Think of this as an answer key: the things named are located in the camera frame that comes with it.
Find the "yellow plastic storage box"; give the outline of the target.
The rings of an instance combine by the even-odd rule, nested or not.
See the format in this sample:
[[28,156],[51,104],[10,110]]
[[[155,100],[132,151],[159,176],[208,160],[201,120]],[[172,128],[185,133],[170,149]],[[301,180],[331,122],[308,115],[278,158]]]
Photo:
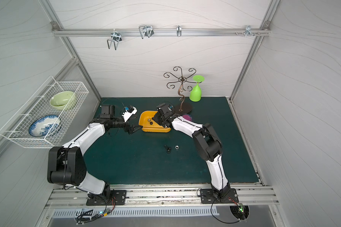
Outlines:
[[156,122],[153,122],[153,125],[150,125],[150,122],[148,122],[148,118],[154,117],[154,115],[158,113],[157,111],[144,111],[141,113],[138,124],[142,126],[142,131],[144,132],[162,132],[167,133],[171,130],[171,128],[164,128],[160,125],[158,125]]

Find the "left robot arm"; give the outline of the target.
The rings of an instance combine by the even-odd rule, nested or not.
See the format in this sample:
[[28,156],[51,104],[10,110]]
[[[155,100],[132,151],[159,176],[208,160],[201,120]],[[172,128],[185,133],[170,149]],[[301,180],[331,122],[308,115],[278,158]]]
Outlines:
[[136,107],[128,106],[120,117],[115,117],[113,105],[102,105],[99,117],[91,120],[75,138],[49,150],[47,181],[64,188],[74,187],[88,194],[108,196],[109,184],[88,172],[84,154],[112,128],[123,128],[130,135],[140,129],[140,126],[128,122],[136,113]]

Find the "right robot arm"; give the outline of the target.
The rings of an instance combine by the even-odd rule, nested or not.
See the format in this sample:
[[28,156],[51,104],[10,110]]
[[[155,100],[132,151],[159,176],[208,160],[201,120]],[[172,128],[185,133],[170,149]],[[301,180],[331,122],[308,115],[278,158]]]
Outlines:
[[153,120],[160,126],[172,128],[191,137],[199,156],[206,161],[211,176],[211,187],[215,198],[224,199],[231,187],[224,173],[223,145],[211,124],[197,124],[175,113],[171,105],[157,106]]

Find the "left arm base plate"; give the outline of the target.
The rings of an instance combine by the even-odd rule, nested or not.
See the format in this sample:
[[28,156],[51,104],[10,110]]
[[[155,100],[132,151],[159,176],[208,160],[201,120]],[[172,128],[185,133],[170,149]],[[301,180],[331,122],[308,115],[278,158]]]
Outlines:
[[126,190],[104,191],[102,194],[88,194],[87,206],[113,206],[124,205],[126,201]]

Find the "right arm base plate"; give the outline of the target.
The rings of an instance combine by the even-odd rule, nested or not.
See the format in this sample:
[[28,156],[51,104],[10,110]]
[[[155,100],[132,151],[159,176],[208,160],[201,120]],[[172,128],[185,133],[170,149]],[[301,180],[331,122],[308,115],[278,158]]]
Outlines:
[[197,190],[197,196],[201,198],[202,204],[236,204],[239,203],[239,198],[236,189],[231,188],[229,192],[223,198],[216,198],[216,194],[213,189],[201,189]]

